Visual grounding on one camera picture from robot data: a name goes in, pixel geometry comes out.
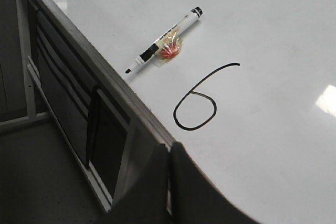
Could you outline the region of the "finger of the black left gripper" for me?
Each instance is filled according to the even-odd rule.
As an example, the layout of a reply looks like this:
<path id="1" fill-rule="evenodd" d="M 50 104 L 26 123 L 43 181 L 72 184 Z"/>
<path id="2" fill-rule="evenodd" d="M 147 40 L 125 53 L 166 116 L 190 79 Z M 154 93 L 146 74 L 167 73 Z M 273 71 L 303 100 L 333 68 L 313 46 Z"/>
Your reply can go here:
<path id="1" fill-rule="evenodd" d="M 169 223 L 168 167 L 168 150 L 164 144 L 157 144 L 138 180 L 103 217 L 103 222 Z"/>

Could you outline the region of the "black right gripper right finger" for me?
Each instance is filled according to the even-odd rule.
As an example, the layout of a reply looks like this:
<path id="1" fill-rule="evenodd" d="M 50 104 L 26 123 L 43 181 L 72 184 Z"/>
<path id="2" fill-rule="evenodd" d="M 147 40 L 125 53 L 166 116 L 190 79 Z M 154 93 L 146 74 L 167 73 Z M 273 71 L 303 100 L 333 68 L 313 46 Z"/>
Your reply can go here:
<path id="1" fill-rule="evenodd" d="M 256 223 L 212 186 L 182 143 L 171 146 L 170 170 L 175 223 Z"/>

